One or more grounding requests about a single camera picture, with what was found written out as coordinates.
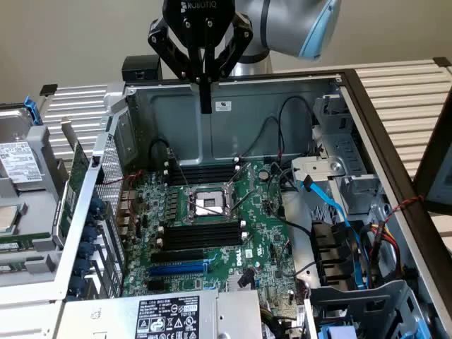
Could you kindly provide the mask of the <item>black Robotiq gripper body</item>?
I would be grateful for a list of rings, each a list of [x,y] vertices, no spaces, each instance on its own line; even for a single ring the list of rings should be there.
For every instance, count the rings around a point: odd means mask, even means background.
[[[162,14],[187,49],[217,47],[235,15],[234,1],[164,1]]]

